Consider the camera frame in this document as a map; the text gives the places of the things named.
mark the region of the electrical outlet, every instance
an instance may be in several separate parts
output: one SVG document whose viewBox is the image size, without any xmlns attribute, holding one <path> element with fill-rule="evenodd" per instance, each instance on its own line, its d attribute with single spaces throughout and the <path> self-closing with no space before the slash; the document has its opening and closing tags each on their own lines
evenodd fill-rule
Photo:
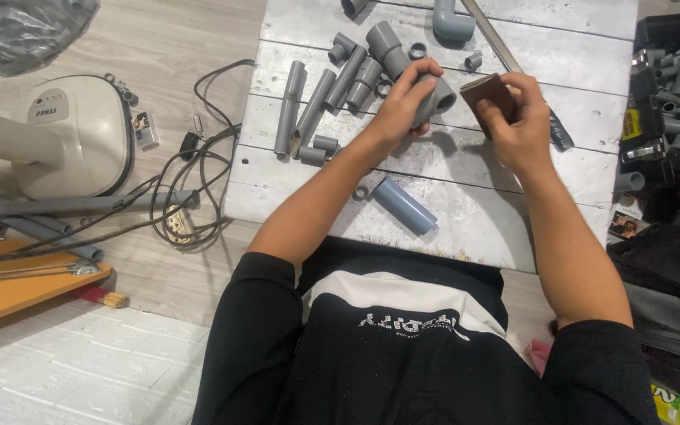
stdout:
<svg viewBox="0 0 680 425">
<path fill-rule="evenodd" d="M 169 208 L 167 208 L 166 212 L 169 213 L 175 208 L 177 208 L 177 205 L 172 205 Z M 177 233 L 182 235 L 189 235 L 194 232 L 193 223 L 190 222 L 190 218 L 185 212 L 185 208 L 180 208 L 175 214 L 172 214 L 170 217 L 167 217 L 167 225 L 173 231 L 176 231 Z M 167 232 L 167 237 L 169 237 L 169 239 L 172 240 L 173 242 L 177 242 L 178 244 L 189 244 L 190 242 L 196 239 L 195 236 L 178 237 L 169 232 Z"/>
</svg>

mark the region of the black shirt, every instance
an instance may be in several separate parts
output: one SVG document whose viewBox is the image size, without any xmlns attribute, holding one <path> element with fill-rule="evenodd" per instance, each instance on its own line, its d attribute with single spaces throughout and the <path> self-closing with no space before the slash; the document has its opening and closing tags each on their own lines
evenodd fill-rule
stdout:
<svg viewBox="0 0 680 425">
<path fill-rule="evenodd" d="M 561 329 L 540 379 L 466 293 L 349 275 L 302 301 L 290 263 L 243 256 L 214 316 L 193 425 L 660 422 L 621 323 Z"/>
</svg>

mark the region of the wooden floor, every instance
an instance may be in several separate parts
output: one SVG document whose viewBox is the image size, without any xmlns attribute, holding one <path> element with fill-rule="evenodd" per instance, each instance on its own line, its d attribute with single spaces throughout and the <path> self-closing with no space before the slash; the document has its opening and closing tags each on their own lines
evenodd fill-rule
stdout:
<svg viewBox="0 0 680 425">
<path fill-rule="evenodd" d="M 34 85 L 59 76 L 111 72 L 140 97 L 137 111 L 153 115 L 161 147 L 138 152 L 131 180 L 135 187 L 156 174 L 179 149 L 185 132 L 199 113 L 207 131 L 224 126 L 195 98 L 194 82 L 203 74 L 241 58 L 255 58 L 266 0 L 103 0 L 85 34 L 51 64 L 23 76 L 0 77 L 0 115 L 8 116 L 15 98 Z M 649 0 L 653 11 L 668 11 L 667 0 Z M 233 70 L 211 84 L 208 99 L 233 122 L 244 111 L 251 70 Z M 229 142 L 217 151 L 226 157 Z M 220 168 L 207 167 L 213 175 Z M 197 186 L 191 176 L 186 188 Z M 221 195 L 224 181 L 213 188 Z M 0 161 L 0 190 L 19 196 L 11 170 Z M 193 214 L 203 224 L 213 209 Z M 145 220 L 146 214 L 127 213 L 92 229 L 90 236 Z M 71 218 L 74 223 L 78 218 Z M 116 270 L 116 290 L 131 297 L 131 305 L 181 320 L 209 326 L 234 266 L 258 226 L 234 222 L 207 249 L 181 253 L 145 228 L 100 245 L 105 261 Z M 508 341 L 523 350 L 533 338 L 548 340 L 546 324 L 553 318 L 536 276 L 504 272 L 504 300 L 510 314 Z"/>
</svg>

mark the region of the white brick wall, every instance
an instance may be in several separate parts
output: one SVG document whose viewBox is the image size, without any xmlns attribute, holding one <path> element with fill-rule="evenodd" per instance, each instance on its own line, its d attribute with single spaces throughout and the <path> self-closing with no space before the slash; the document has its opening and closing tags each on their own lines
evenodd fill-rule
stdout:
<svg viewBox="0 0 680 425">
<path fill-rule="evenodd" d="M 0 425 L 186 425 L 209 329 L 72 301 L 0 329 Z"/>
</svg>

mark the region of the gray plastic bag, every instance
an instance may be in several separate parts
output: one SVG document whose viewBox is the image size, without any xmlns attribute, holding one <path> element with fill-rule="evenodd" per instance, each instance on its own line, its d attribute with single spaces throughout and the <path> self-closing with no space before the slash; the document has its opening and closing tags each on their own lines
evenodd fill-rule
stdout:
<svg viewBox="0 0 680 425">
<path fill-rule="evenodd" d="M 98 8 L 98 0 L 0 0 L 0 76 L 45 66 Z"/>
</svg>

